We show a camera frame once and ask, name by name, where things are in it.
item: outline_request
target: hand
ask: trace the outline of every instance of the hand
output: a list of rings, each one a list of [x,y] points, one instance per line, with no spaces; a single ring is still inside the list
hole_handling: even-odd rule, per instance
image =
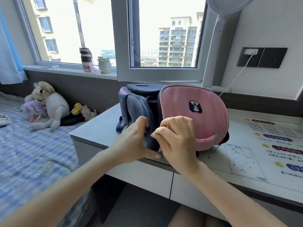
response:
[[[161,158],[161,156],[144,147],[145,128],[149,127],[149,120],[140,116],[132,125],[120,134],[119,138],[110,147],[118,164],[130,163],[144,157]]]
[[[159,142],[164,157],[176,171],[190,176],[199,168],[192,119],[184,116],[166,118],[155,132],[151,136]]]

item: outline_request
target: white cable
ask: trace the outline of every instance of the white cable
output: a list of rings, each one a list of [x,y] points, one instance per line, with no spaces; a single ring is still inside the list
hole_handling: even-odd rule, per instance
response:
[[[250,56],[250,58],[248,59],[246,65],[244,66],[244,68],[242,68],[241,72],[246,68],[248,62],[250,61],[250,59],[252,58],[252,56],[255,54],[255,52]],[[236,81],[236,79],[228,86],[228,88],[226,88],[224,91],[222,91],[222,93],[219,95],[219,97],[227,90],[230,88],[230,86]]]

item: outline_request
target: water bottle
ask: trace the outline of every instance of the water bottle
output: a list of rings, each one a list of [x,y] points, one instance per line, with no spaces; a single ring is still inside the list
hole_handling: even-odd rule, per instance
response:
[[[83,71],[92,71],[92,53],[88,48],[79,48],[81,53],[81,61],[83,66]]]

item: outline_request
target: potted plant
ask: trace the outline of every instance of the potted plant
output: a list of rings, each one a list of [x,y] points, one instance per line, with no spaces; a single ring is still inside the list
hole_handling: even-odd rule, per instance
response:
[[[108,74],[112,72],[112,64],[108,58],[98,57],[99,70],[102,74]]]

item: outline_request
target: bed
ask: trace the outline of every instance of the bed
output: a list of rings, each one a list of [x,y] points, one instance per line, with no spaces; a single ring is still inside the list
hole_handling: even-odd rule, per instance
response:
[[[32,131],[28,115],[20,110],[22,102],[23,98],[0,92],[0,114],[13,121],[0,127],[0,221],[78,168],[68,132],[79,125]],[[89,198],[88,191],[58,226],[79,226]]]

